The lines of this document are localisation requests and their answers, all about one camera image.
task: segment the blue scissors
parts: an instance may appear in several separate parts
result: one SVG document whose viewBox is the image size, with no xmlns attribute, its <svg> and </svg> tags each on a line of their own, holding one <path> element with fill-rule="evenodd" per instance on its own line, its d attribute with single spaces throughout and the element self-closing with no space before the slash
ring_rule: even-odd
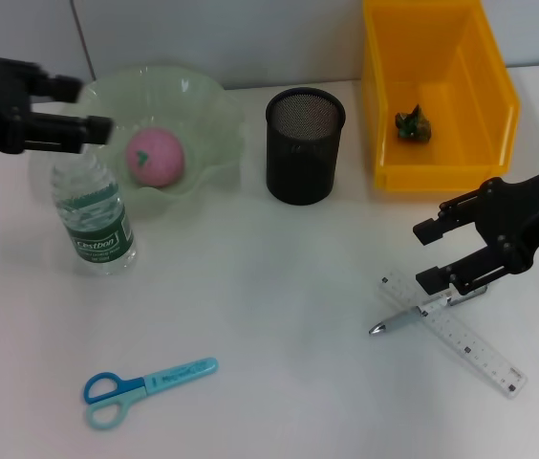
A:
<svg viewBox="0 0 539 459">
<path fill-rule="evenodd" d="M 97 429 L 116 427 L 125 419 L 127 410 L 135 402 L 177 385 L 197 380 L 202 376 L 211 375 L 218 369 L 219 363 L 216 359 L 210 357 L 127 381 L 122 380 L 114 373 L 99 373 L 85 384 L 82 391 L 83 398 L 89 405 L 85 412 L 87 422 L 91 427 Z M 105 394 L 91 397 L 89 391 L 99 380 L 113 381 L 117 388 Z M 119 406 L 117 416 L 107 423 L 98 421 L 94 417 L 96 411 L 111 404 Z"/>
</svg>

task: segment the plastic bottle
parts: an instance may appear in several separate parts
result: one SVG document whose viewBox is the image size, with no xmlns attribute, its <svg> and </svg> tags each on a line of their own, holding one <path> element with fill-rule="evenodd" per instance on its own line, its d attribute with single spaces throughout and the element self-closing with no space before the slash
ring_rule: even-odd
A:
<svg viewBox="0 0 539 459">
<path fill-rule="evenodd" d="M 60 154 L 51 178 L 53 201 L 76 253 L 97 273 L 117 273 L 136 258 L 119 185 L 96 156 Z"/>
</svg>

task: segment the pink toy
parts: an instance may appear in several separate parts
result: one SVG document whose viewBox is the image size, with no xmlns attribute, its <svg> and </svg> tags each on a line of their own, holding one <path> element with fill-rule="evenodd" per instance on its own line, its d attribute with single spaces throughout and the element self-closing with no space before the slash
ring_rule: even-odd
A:
<svg viewBox="0 0 539 459">
<path fill-rule="evenodd" d="M 138 132 L 127 144 L 125 161 L 142 185 L 172 185 L 184 172 L 181 143 L 171 132 L 159 127 Z"/>
</svg>

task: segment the silver pen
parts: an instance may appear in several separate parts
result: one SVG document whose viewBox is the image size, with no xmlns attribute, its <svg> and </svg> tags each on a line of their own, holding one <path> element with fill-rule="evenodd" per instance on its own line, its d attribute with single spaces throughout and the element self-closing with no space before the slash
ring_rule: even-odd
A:
<svg viewBox="0 0 539 459">
<path fill-rule="evenodd" d="M 435 296 L 430 300 L 423 302 L 420 306 L 414 306 L 413 308 L 408 309 L 407 311 L 402 311 L 394 316 L 391 316 L 374 328 L 369 331 L 370 335 L 378 335 L 380 333 L 389 332 L 400 328 L 408 323 L 416 322 L 420 317 L 429 315 L 434 311 L 438 311 L 443 308 L 449 308 L 451 306 L 456 306 L 457 304 L 464 303 L 471 298 L 480 296 L 486 293 L 488 286 L 484 285 L 479 289 L 469 292 L 467 295 L 459 296 L 457 298 L 452 298 L 448 295 Z"/>
</svg>

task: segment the bottle label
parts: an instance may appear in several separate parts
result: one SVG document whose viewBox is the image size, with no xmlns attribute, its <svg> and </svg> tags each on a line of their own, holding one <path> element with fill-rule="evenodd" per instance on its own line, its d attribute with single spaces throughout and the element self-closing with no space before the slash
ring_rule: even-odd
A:
<svg viewBox="0 0 539 459">
<path fill-rule="evenodd" d="M 121 258 L 134 242 L 134 233 L 125 215 L 125 208 L 119 218 L 104 229 L 97 231 L 76 231 L 66 227 L 76 253 L 92 263 L 109 263 Z"/>
</svg>

